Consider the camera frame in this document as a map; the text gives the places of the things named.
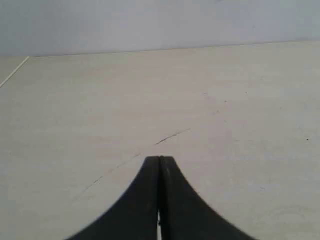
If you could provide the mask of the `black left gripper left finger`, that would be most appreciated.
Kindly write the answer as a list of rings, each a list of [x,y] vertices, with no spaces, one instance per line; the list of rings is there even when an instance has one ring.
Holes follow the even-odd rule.
[[[160,158],[147,157],[137,176],[102,216],[71,240],[156,240]]]

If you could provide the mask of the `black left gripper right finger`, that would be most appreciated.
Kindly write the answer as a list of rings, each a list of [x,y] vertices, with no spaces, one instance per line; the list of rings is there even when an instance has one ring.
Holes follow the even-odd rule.
[[[163,240],[251,240],[215,212],[192,188],[175,159],[160,157],[160,226]]]

